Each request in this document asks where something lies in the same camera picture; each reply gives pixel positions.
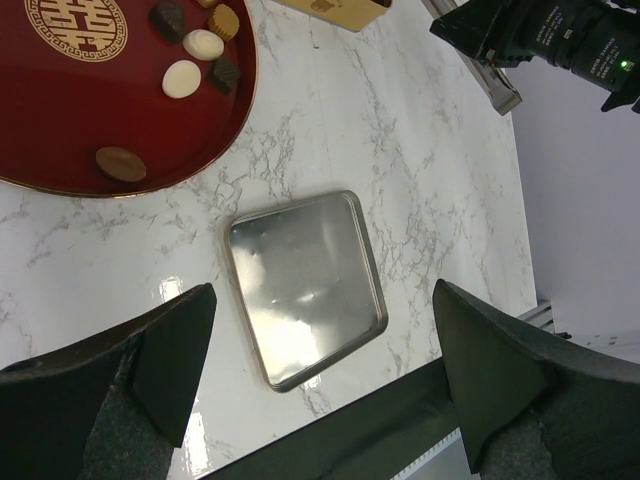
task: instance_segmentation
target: white marble surface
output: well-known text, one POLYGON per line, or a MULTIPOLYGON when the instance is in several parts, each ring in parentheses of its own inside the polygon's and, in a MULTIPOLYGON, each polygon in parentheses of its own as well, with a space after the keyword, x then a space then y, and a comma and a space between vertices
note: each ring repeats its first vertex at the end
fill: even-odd
POLYGON ((0 368, 212 282, 214 333, 169 478, 197 478, 439 355, 438 277, 520 314, 534 283, 510 118, 492 111, 417 0, 360 34, 250 1, 260 80, 232 149, 122 200, 0 185, 0 368), (223 232, 262 207, 347 188, 363 204, 390 313, 379 338, 287 394, 262 379, 223 232))

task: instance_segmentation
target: gold double happiness symbol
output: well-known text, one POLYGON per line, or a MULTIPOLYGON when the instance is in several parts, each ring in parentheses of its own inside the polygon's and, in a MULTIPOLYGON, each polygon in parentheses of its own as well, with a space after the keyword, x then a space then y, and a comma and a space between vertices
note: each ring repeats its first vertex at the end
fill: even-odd
POLYGON ((114 0, 24 0, 33 28, 53 48, 84 62, 106 62, 127 44, 127 22, 114 0))

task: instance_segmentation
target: white chocolate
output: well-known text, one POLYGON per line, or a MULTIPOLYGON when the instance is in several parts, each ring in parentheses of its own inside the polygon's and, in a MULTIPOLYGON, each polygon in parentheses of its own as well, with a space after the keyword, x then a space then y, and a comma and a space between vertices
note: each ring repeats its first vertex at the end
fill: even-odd
POLYGON ((224 42, 215 33, 209 30, 194 30, 189 32, 182 41, 184 49, 193 58, 210 62, 222 56, 224 42))
POLYGON ((171 65, 162 79, 162 90, 171 98, 185 98, 195 93, 202 81, 200 68, 190 60, 171 65))

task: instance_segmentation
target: brown box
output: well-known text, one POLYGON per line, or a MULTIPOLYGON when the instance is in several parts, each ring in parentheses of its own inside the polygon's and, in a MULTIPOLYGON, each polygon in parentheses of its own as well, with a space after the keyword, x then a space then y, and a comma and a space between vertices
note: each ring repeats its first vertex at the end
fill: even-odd
POLYGON ((359 32, 391 7, 392 0, 278 0, 284 5, 359 32))

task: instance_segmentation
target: red tray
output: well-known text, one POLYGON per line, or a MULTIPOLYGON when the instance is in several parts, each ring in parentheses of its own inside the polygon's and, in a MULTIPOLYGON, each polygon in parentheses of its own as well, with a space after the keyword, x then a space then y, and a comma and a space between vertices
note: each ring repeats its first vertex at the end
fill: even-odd
MULTIPOLYGON (((187 31, 206 28, 210 11, 195 0, 175 1, 184 8, 187 31)), ((225 50, 242 72, 237 88, 225 97, 203 78, 198 91, 181 100, 162 92, 166 69, 189 59, 204 75, 210 63, 156 33, 148 19, 156 3, 2 2, 0 179, 66 195, 131 195, 185 180, 229 148, 256 87, 256 44, 244 1, 224 0, 240 19, 225 50), (47 26, 43 15, 66 28, 47 26), (104 177, 95 152, 106 146, 140 156, 147 177, 135 184, 104 177)))

